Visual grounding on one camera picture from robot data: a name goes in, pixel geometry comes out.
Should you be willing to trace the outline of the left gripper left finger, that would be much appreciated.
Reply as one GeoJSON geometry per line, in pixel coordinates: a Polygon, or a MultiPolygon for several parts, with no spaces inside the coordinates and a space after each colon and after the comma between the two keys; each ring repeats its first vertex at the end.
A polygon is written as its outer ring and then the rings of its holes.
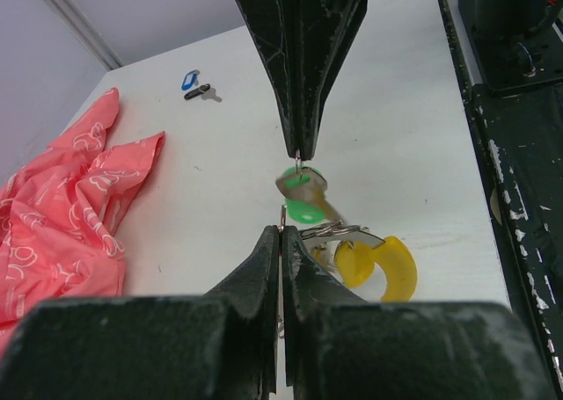
{"type": "Polygon", "coordinates": [[[276,391],[278,230],[204,295],[34,307],[1,361],[4,399],[266,399],[276,391]]]}

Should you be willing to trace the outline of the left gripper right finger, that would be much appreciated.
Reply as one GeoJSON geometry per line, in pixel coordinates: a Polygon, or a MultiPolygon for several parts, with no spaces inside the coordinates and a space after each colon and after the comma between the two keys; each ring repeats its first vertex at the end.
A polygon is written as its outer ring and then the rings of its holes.
{"type": "Polygon", "coordinates": [[[553,399],[530,334],[494,302],[365,302],[281,235],[286,383],[297,399],[553,399]]]}

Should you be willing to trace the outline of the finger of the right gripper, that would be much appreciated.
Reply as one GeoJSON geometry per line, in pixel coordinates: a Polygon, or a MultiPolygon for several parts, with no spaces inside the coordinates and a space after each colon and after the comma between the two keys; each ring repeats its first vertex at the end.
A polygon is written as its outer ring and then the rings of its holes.
{"type": "Polygon", "coordinates": [[[302,0],[302,158],[314,157],[326,99],[368,0],[302,0]]]}
{"type": "Polygon", "coordinates": [[[297,0],[235,0],[274,90],[287,153],[298,152],[295,8],[297,0]]]}

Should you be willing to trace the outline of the key with yellow tag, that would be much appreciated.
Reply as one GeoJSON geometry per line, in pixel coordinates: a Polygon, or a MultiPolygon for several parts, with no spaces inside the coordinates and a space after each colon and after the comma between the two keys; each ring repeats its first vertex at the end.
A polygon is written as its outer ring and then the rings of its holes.
{"type": "Polygon", "coordinates": [[[343,241],[337,246],[333,262],[346,287],[361,286],[374,272],[375,261],[370,253],[371,248],[360,242],[343,241]]]}

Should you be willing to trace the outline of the large keyring with yellow handle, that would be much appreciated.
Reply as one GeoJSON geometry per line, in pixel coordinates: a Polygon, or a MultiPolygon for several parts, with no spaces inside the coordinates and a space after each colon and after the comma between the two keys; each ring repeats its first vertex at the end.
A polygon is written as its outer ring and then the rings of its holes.
{"type": "Polygon", "coordinates": [[[373,235],[367,227],[345,225],[339,221],[329,221],[302,229],[300,234],[307,251],[317,264],[341,283],[343,280],[333,262],[337,246],[343,241],[367,244],[371,248],[370,257],[375,261],[374,272],[380,271],[384,276],[380,301],[409,302],[412,300],[418,283],[417,265],[412,253],[397,237],[381,238],[373,235]]]}

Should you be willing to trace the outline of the key with green tag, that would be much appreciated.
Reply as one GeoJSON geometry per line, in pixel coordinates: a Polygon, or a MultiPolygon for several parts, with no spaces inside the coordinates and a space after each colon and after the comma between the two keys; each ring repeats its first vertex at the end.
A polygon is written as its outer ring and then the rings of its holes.
{"type": "Polygon", "coordinates": [[[304,165],[299,150],[296,152],[293,171],[278,177],[275,185],[285,198],[318,208],[329,221],[347,224],[347,220],[325,196],[328,182],[318,171],[304,165]]]}

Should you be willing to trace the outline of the key with black head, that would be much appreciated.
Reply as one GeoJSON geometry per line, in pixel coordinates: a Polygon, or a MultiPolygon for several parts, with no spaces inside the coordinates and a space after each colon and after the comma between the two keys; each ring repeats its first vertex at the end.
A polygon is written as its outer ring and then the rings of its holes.
{"type": "Polygon", "coordinates": [[[201,98],[203,100],[212,100],[217,103],[221,103],[223,99],[217,95],[216,89],[211,86],[211,84],[202,84],[195,89],[188,91],[184,95],[184,100],[191,100],[195,98],[201,98]]]}

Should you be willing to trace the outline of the blue key tag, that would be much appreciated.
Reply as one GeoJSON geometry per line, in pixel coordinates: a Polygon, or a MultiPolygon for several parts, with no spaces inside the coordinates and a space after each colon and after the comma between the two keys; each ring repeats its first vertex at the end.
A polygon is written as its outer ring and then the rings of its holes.
{"type": "Polygon", "coordinates": [[[194,87],[198,83],[199,74],[200,71],[198,69],[193,69],[187,72],[183,78],[181,90],[189,91],[192,87],[194,87]]]}

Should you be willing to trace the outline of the pink patterned cloth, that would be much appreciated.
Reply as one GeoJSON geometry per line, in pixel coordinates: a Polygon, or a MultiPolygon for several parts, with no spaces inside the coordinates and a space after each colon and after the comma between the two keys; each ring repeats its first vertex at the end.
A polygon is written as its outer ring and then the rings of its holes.
{"type": "Polygon", "coordinates": [[[165,133],[107,147],[119,113],[112,88],[2,188],[2,347],[43,300],[121,295],[125,250],[115,232],[165,133]]]}

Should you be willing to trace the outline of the right aluminium frame post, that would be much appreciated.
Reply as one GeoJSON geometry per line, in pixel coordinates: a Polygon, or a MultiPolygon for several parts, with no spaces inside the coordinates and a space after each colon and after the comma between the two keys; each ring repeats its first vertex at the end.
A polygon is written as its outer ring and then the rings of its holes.
{"type": "Polygon", "coordinates": [[[106,70],[118,69],[124,66],[122,59],[110,48],[101,34],[71,0],[43,1],[106,70]]]}

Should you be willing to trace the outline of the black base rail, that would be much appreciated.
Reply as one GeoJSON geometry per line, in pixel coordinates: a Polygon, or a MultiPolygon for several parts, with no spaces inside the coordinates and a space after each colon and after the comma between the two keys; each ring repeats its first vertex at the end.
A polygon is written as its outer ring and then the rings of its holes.
{"type": "Polygon", "coordinates": [[[535,36],[488,40],[476,0],[438,0],[509,300],[562,396],[562,8],[535,36]]]}

